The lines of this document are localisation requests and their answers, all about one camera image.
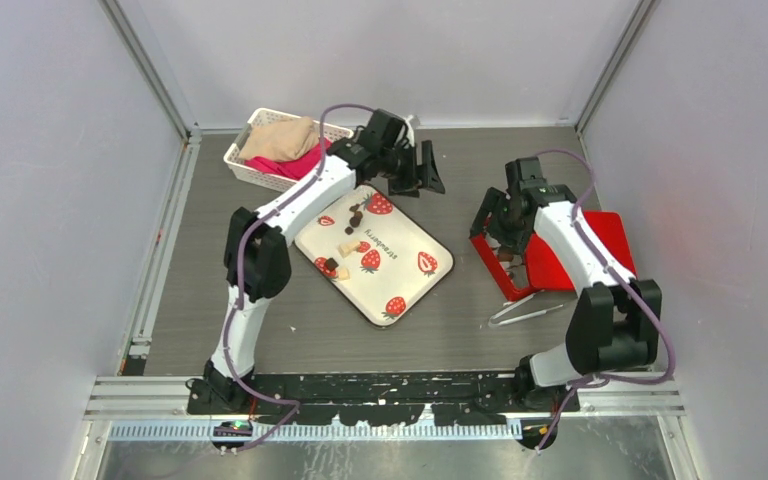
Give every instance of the white panel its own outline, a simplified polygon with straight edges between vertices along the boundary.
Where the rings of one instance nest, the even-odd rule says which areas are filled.
[[[636,3],[127,0],[123,8],[148,20],[153,31],[135,27],[157,40],[202,128],[240,127],[258,107],[317,115],[347,101],[458,126],[575,123]]]
[[[0,479],[73,470],[180,145],[97,1],[0,2]]]
[[[768,2],[661,2],[586,134],[712,479],[768,477]]]

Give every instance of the beige cloth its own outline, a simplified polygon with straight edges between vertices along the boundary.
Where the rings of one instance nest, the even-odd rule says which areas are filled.
[[[252,127],[239,158],[245,161],[264,157],[273,162],[291,162],[301,158],[318,141],[319,134],[310,117],[270,123]]]

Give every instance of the pink cloth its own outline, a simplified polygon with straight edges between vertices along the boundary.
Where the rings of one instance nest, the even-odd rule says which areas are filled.
[[[325,139],[325,148],[327,149],[330,146],[331,142],[328,141],[328,139]],[[245,165],[258,172],[280,175],[292,180],[301,180],[302,177],[313,170],[321,156],[319,143],[317,143],[315,147],[302,155],[301,158],[293,160],[292,162],[273,162],[268,158],[254,157],[251,160],[248,160]]]

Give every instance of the white basket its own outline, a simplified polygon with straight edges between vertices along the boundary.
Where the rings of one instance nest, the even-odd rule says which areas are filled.
[[[249,168],[241,163],[241,160],[237,157],[240,155],[240,150],[245,145],[246,140],[249,138],[249,133],[252,127],[259,127],[263,125],[269,125],[270,123],[283,122],[286,120],[293,120],[299,118],[298,115],[291,115],[289,113],[279,112],[277,110],[270,110],[268,108],[258,108],[254,111],[251,118],[249,118],[248,125],[243,128],[243,131],[237,135],[234,139],[234,143],[225,152],[223,159],[228,165],[228,168],[234,172],[234,176],[238,180],[242,180],[248,183],[254,183],[272,190],[278,190],[279,192],[286,191],[290,187],[296,184],[296,180],[292,180],[280,175],[272,175],[269,173],[258,172],[253,168]],[[319,122],[313,122],[317,132],[319,131]],[[336,125],[325,124],[325,138],[335,142],[344,137],[351,137],[354,134],[348,128],[338,127]]]

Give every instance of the wood grain surface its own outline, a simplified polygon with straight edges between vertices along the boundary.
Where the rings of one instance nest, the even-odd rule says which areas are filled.
[[[255,352],[264,373],[510,369],[525,355],[563,341],[572,306],[518,324],[490,329],[487,317],[505,299],[467,238],[488,187],[504,189],[504,164],[538,150],[581,153],[568,127],[421,130],[434,152],[447,193],[392,200],[448,248],[455,267],[395,326],[380,330],[291,247],[293,277],[272,303]],[[278,192],[243,183],[222,162],[233,135],[203,137],[175,243],[146,375],[199,374],[219,339],[227,299],[222,254],[228,221],[240,206],[252,210]],[[559,154],[541,157],[551,183],[580,195],[587,171]],[[375,183],[386,191],[385,183]],[[595,195],[585,208],[598,208]],[[545,293],[516,312],[569,301]]]

